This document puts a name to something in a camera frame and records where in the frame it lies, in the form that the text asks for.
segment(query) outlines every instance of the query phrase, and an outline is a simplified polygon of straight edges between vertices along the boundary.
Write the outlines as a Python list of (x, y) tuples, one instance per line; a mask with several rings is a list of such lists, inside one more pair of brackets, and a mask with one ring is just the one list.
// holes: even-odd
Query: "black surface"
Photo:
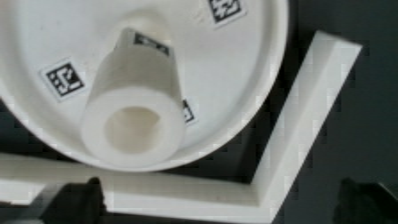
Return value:
[[(267, 141), (261, 136), (272, 130), (315, 31), (338, 34), (364, 45), (364, 51), (274, 222), (331, 224), (341, 180), (350, 177), (357, 182), (398, 183), (398, 1), (290, 2), (295, 21), (292, 43), (272, 98), (260, 113), (261, 125), (252, 124), (229, 146), (194, 165), (171, 172), (231, 181), (251, 180)], [(48, 148), (25, 130), (14, 128), (9, 116), (0, 113), (0, 142), (14, 144), (20, 150), (32, 148), (39, 153)], [(45, 152), (45, 155), (61, 159), (53, 152)], [(135, 216), (107, 217), (107, 223), (135, 222), (174, 223)]]

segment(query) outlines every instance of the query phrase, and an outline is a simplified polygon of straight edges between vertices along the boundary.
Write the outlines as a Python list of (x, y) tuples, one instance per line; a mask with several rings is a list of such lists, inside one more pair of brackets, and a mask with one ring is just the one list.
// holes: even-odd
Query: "white cylinder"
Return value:
[(126, 29), (101, 63), (82, 119), (91, 154), (132, 171), (171, 158), (185, 136), (174, 59), (133, 36)]

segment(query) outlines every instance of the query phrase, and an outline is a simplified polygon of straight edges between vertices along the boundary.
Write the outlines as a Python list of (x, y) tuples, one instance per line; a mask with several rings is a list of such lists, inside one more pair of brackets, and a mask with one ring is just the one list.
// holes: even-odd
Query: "white plastic bar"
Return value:
[(297, 178), (361, 48), (359, 44), (340, 37), (316, 33), (252, 182), (263, 213), (272, 219)]

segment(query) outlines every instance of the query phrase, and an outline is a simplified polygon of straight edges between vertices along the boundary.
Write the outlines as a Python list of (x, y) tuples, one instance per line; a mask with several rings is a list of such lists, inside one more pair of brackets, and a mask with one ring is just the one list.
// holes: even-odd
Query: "white plastic part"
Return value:
[[(93, 156), (80, 136), (82, 117), (98, 68), (126, 27), (174, 49), (181, 94), (197, 117), (172, 157), (135, 171), (158, 171), (201, 159), (252, 119), (283, 61), (288, 2), (238, 1), (245, 13), (217, 28), (208, 0), (0, 1), (2, 100), (53, 149), (103, 169), (132, 170)], [(222, 13), (226, 4), (213, 7)], [(62, 100), (41, 75), (61, 61), (73, 62), (87, 84)]]
[(0, 200), (30, 203), (48, 183), (103, 181), (110, 211), (226, 223), (272, 223), (361, 46), (318, 33), (251, 185), (0, 156)]
[(82, 140), (94, 157), (128, 169), (162, 163), (185, 137), (183, 99), (176, 63), (121, 34), (100, 66), (82, 119)]

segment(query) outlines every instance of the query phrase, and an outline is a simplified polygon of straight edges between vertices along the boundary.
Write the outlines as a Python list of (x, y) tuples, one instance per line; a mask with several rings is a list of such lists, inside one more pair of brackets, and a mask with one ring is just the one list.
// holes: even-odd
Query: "white plastic plate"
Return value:
[[(171, 35), (157, 36), (157, 29), (149, 35), (174, 48), (196, 121), (174, 157), (137, 171), (204, 157), (240, 132), (268, 95), (284, 54), (286, 1), (4, 0), (0, 11), (2, 100), (59, 152), (107, 169), (116, 168), (91, 156), (80, 140), (91, 84), (123, 28), (141, 31), (146, 18), (158, 21)], [(85, 85), (59, 96), (46, 74), (68, 63)]]
[(272, 223), (361, 46), (316, 34), (251, 185), (0, 155), (0, 200), (29, 204), (46, 184), (103, 182), (109, 210), (226, 223)]

